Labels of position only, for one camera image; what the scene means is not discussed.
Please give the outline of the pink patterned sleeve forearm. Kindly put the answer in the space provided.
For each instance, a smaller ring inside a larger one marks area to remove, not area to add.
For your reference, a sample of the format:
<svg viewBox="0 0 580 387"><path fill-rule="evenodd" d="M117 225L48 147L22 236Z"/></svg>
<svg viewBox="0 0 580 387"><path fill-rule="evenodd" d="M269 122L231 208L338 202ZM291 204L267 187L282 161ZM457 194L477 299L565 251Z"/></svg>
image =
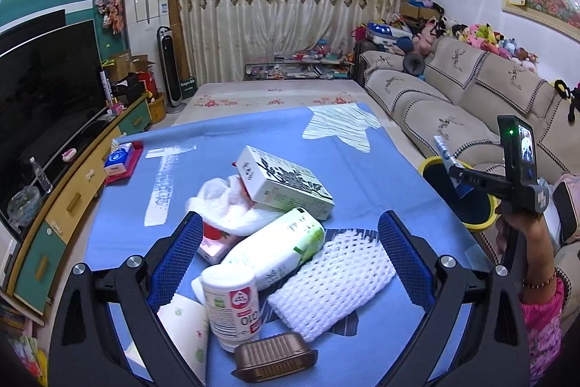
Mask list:
<svg viewBox="0 0 580 387"><path fill-rule="evenodd" d="M555 276L555 294L545 304L524 304L523 316L530 351L530 385L535 386L558 357L562 347L562 308L565 288Z"/></svg>

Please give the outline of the person's right hand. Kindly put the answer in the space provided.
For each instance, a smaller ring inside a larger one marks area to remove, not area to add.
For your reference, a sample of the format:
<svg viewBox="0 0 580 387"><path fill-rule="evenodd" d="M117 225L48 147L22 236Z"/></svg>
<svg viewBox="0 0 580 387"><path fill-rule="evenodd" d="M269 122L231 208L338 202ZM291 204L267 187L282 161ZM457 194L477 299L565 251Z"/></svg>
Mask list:
<svg viewBox="0 0 580 387"><path fill-rule="evenodd" d="M551 235L543 214L509 212L507 203L500 204L494 212L498 215L500 229L516 230L525 241L525 268L522 270L522 284L533 295L548 290L555 284L556 270Z"/></svg>

